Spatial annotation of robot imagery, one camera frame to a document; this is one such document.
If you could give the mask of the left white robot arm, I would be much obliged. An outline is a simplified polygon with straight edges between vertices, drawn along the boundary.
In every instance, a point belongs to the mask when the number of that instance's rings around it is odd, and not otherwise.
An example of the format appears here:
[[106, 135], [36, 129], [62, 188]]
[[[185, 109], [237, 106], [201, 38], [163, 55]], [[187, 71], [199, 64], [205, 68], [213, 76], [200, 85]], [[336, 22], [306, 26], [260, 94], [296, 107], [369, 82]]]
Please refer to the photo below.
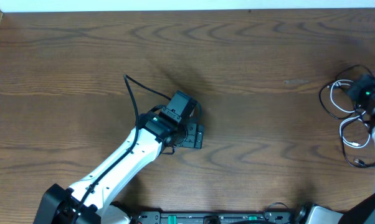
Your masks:
[[201, 105], [181, 91], [167, 105], [140, 114], [123, 144], [91, 173], [66, 189], [54, 184], [45, 192], [34, 223], [130, 223], [115, 197], [167, 147], [200, 149], [201, 114]]

